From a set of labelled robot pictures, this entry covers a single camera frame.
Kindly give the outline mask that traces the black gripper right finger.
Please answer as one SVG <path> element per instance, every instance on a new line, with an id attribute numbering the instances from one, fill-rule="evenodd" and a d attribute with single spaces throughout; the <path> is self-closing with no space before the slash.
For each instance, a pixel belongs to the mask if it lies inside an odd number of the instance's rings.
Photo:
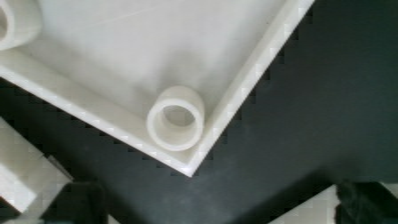
<path id="1" fill-rule="evenodd" d="M 398 197 L 379 182 L 341 182 L 336 224 L 398 224 Z"/>

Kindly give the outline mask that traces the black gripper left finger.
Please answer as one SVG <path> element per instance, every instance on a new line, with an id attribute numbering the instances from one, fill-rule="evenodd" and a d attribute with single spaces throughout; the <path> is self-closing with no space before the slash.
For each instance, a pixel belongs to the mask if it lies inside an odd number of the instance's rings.
<path id="1" fill-rule="evenodd" d="M 109 224 L 105 193 L 96 183 L 66 184 L 41 220 L 45 224 Z"/>

